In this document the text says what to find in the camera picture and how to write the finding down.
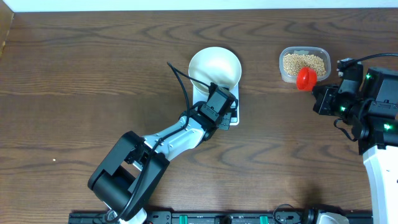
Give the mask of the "red measuring scoop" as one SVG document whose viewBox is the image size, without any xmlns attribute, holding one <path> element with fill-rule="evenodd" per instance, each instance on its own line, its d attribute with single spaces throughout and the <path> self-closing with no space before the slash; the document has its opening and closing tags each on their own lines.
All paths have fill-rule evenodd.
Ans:
<svg viewBox="0 0 398 224">
<path fill-rule="evenodd" d="M 302 91 L 312 91 L 317 83 L 317 73 L 312 68 L 303 67 L 297 75 L 296 87 Z"/>
</svg>

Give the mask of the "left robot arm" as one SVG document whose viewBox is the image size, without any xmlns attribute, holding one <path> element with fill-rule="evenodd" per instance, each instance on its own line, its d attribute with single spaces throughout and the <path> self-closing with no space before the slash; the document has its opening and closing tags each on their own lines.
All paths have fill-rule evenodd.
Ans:
<svg viewBox="0 0 398 224">
<path fill-rule="evenodd" d="M 169 128 L 155 134 L 123 134 L 88 180 L 88 188 L 110 211 L 106 223 L 143 223 L 144 206 L 170 161 L 209 140 L 218 129 L 229 128 L 238 99 L 212 83 L 206 101 L 184 111 Z"/>
</svg>

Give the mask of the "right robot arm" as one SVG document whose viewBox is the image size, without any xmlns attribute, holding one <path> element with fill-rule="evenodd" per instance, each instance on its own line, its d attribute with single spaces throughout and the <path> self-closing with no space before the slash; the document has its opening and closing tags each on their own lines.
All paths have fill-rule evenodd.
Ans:
<svg viewBox="0 0 398 224">
<path fill-rule="evenodd" d="M 374 223 L 397 223 L 397 72 L 350 69 L 339 85 L 313 87 L 313 110 L 351 126 L 369 179 Z"/>
</svg>

